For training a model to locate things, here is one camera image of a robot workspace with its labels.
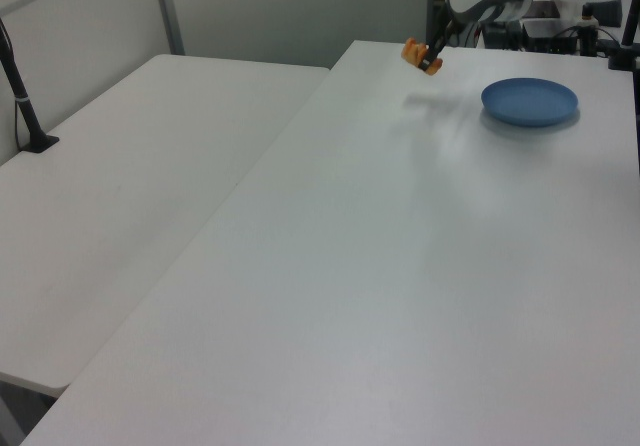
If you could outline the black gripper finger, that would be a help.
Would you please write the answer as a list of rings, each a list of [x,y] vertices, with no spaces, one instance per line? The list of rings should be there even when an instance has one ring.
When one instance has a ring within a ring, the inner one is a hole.
[[[433,35],[433,38],[426,46],[426,53],[419,61],[418,68],[427,72],[429,68],[435,64],[439,54],[447,46],[449,39],[456,33],[457,26],[453,20],[445,20],[440,24]]]
[[[447,4],[445,2],[437,4],[434,21],[429,33],[428,46],[430,50],[442,50],[447,44],[449,22],[450,16]]]

